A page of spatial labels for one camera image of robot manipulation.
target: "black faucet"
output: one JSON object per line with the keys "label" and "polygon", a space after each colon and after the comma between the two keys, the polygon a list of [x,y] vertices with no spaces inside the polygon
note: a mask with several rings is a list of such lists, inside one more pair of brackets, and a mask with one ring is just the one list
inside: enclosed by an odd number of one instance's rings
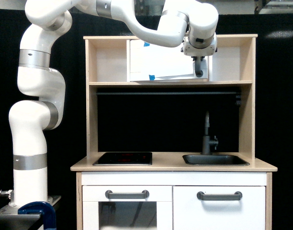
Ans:
{"label": "black faucet", "polygon": [[216,150],[219,144],[219,141],[216,138],[216,136],[214,137],[214,140],[210,140],[210,136],[208,135],[209,126],[209,112],[207,111],[205,116],[205,134],[203,136],[203,148],[201,152],[202,155],[212,155],[212,153],[210,152],[210,147],[214,146],[214,149]]}

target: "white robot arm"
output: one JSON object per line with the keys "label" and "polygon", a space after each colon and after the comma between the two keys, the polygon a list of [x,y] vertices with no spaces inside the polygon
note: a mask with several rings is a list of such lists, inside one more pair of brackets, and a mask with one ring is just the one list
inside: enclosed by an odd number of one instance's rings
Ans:
{"label": "white robot arm", "polygon": [[[49,67],[51,47],[72,24],[69,9],[124,22],[141,40],[166,47],[183,42],[185,55],[200,57],[216,50],[218,12],[196,0],[166,0],[158,29],[143,27],[135,17],[134,0],[28,0],[32,25],[20,45],[19,90],[39,101],[21,101],[10,110],[13,140],[14,206],[47,200],[46,140],[43,130],[56,128],[63,116],[65,81]],[[189,25],[188,36],[185,36]]]}

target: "black induction cooktop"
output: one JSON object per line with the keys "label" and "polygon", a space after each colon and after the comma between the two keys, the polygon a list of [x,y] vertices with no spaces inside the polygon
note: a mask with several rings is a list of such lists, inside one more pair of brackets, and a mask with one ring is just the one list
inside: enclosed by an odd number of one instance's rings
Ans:
{"label": "black induction cooktop", "polygon": [[106,152],[93,165],[152,165],[152,153]]}

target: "oven door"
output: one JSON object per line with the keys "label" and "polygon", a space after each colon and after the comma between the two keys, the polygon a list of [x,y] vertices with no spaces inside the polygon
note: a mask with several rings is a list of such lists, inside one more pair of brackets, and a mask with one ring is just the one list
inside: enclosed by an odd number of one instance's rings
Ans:
{"label": "oven door", "polygon": [[83,186],[84,230],[172,230],[172,186]]}

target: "gray handle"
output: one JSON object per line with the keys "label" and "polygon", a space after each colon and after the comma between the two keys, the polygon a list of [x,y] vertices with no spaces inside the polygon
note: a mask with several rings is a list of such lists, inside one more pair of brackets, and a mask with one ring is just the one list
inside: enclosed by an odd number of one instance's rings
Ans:
{"label": "gray handle", "polygon": [[232,195],[205,195],[204,192],[198,192],[196,196],[199,200],[240,200],[242,193],[235,192]]}
{"label": "gray handle", "polygon": [[146,199],[150,193],[147,190],[143,190],[141,193],[113,193],[111,190],[107,190],[105,196],[108,199]]}

